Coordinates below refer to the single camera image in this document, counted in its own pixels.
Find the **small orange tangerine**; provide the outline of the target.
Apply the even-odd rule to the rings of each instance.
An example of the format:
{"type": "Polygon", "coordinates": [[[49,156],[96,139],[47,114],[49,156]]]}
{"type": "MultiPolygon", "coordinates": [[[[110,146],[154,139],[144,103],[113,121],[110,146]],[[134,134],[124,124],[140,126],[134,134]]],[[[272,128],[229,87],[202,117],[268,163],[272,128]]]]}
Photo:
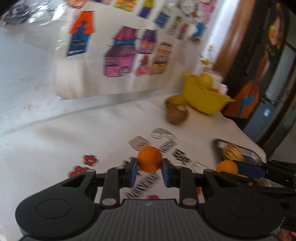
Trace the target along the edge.
{"type": "Polygon", "coordinates": [[[230,173],[233,175],[237,175],[238,174],[238,167],[233,161],[225,160],[225,161],[220,162],[217,165],[216,172],[218,172],[218,173],[226,172],[226,173],[230,173]]]}
{"type": "Polygon", "coordinates": [[[152,146],[143,147],[137,154],[137,163],[140,169],[147,173],[154,173],[162,165],[161,152],[152,146]]]}

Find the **striped fruit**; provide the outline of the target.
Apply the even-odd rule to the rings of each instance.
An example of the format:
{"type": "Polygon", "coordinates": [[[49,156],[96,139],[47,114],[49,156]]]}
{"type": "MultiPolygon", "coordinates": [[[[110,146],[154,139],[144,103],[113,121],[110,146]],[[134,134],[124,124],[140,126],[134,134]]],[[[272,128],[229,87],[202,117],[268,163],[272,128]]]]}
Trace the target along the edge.
{"type": "Polygon", "coordinates": [[[235,144],[231,144],[231,143],[227,144],[226,147],[222,149],[222,157],[224,160],[240,161],[240,162],[245,161],[238,147],[235,144]]]}

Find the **brown kiwi fruit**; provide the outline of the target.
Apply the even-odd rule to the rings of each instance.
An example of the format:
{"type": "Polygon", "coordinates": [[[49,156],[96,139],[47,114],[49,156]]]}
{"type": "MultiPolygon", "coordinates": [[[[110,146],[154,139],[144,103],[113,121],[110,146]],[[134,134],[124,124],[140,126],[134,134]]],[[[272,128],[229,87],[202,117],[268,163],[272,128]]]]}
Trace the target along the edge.
{"type": "Polygon", "coordinates": [[[166,119],[172,125],[180,125],[186,121],[189,112],[184,105],[171,104],[166,108],[166,119]]]}

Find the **green-yellow pear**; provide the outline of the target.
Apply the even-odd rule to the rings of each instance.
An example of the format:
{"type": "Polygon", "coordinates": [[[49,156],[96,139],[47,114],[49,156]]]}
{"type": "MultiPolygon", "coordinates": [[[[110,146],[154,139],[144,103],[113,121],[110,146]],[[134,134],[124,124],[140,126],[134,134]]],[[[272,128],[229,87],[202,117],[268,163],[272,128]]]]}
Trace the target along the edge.
{"type": "Polygon", "coordinates": [[[171,105],[183,105],[186,107],[187,102],[182,95],[173,95],[165,100],[166,108],[169,108],[171,105]]]}

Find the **metal baking tray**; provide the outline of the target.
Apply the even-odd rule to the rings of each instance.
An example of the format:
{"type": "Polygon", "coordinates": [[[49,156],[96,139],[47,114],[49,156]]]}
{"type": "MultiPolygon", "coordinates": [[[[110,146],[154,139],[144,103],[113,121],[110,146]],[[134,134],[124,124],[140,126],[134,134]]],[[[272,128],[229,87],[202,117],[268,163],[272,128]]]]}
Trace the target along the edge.
{"type": "Polygon", "coordinates": [[[213,141],[213,150],[215,151],[219,162],[231,160],[246,162],[249,164],[262,163],[260,156],[254,151],[222,139],[217,138],[213,141]]]}

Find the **white printed table mat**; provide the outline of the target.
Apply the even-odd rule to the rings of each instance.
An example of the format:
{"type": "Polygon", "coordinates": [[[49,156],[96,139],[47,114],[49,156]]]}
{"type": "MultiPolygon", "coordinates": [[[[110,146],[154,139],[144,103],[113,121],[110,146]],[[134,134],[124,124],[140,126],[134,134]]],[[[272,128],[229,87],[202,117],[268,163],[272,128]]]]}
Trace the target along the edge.
{"type": "Polygon", "coordinates": [[[189,108],[179,126],[166,121],[165,97],[109,105],[49,120],[1,137],[1,229],[7,240],[22,236],[15,220],[17,205],[80,170],[105,172],[137,155],[136,146],[150,144],[176,166],[195,172],[214,169],[212,148],[219,138],[265,152],[232,120],[189,108]]]}

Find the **grey washing machine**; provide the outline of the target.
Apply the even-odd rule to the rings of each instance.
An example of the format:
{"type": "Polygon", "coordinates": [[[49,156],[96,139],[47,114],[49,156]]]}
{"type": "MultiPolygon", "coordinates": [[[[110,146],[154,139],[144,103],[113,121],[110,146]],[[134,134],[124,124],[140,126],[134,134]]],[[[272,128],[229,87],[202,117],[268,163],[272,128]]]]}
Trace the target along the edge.
{"type": "Polygon", "coordinates": [[[282,106],[281,102],[271,103],[261,99],[243,132],[251,140],[258,142],[270,128],[282,106]]]}

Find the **yellow plastic bowl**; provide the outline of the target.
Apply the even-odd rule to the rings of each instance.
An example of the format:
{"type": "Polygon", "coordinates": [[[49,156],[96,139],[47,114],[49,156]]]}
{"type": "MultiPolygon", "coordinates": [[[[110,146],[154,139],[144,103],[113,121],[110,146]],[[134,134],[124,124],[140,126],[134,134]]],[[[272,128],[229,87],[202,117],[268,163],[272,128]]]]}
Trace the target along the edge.
{"type": "Polygon", "coordinates": [[[182,96],[196,110],[208,115],[215,115],[222,111],[227,104],[235,102],[226,94],[220,95],[199,85],[199,76],[192,75],[187,71],[184,72],[184,76],[182,96]]]}

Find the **orange white foam cup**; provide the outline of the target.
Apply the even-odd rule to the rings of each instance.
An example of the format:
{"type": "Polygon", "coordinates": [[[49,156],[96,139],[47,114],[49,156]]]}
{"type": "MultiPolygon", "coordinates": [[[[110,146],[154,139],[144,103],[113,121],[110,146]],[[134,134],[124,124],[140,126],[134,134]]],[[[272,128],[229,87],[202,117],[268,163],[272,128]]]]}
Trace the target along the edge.
{"type": "Polygon", "coordinates": [[[212,91],[220,95],[226,95],[228,86],[214,79],[212,80],[212,91]]]}

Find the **glass jar with flower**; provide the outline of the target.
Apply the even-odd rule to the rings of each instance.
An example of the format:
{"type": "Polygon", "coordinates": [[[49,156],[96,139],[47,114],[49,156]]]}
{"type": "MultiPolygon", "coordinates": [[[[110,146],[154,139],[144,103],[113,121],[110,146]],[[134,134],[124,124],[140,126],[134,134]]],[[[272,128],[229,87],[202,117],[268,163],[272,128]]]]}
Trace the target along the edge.
{"type": "Polygon", "coordinates": [[[211,77],[213,77],[214,80],[217,80],[218,82],[222,83],[224,80],[224,77],[221,72],[214,70],[214,46],[208,45],[206,48],[206,53],[200,55],[199,62],[202,65],[202,73],[208,74],[211,77]]]}

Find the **house drawings paper poster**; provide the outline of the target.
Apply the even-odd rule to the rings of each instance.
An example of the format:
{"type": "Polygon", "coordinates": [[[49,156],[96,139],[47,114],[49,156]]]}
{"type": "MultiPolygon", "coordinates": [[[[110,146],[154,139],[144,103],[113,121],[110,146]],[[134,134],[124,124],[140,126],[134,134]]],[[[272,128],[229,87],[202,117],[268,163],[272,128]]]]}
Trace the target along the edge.
{"type": "Polygon", "coordinates": [[[175,85],[201,53],[179,3],[70,1],[55,53],[56,94],[76,99],[175,85]]]}

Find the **girl portrait door painting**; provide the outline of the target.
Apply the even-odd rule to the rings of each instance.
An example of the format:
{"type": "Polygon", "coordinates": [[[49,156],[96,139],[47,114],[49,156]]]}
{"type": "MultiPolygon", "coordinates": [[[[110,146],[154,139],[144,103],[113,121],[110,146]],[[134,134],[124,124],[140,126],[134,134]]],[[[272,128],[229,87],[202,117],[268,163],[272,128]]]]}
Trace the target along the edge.
{"type": "Polygon", "coordinates": [[[238,55],[225,79],[233,102],[222,114],[249,119],[280,60],[290,17],[281,1],[257,1],[238,55]]]}

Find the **pink girl drawing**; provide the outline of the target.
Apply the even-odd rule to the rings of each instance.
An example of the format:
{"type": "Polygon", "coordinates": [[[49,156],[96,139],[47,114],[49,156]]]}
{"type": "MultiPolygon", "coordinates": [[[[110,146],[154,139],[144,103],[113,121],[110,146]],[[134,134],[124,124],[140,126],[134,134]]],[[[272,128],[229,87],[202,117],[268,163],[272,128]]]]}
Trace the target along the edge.
{"type": "Polygon", "coordinates": [[[191,35],[190,40],[199,44],[204,35],[204,32],[211,20],[212,13],[216,8],[217,1],[180,1],[178,7],[181,12],[195,26],[195,32],[191,35]]]}

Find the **brown wooden door frame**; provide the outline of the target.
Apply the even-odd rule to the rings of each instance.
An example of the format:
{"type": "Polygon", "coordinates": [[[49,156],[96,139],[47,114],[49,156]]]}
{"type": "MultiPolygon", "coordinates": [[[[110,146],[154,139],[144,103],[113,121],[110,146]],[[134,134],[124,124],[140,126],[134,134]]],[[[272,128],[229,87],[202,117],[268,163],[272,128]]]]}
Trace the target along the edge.
{"type": "Polygon", "coordinates": [[[221,72],[223,77],[228,75],[234,64],[249,27],[255,4],[255,0],[239,1],[226,39],[214,65],[214,70],[221,72]]]}

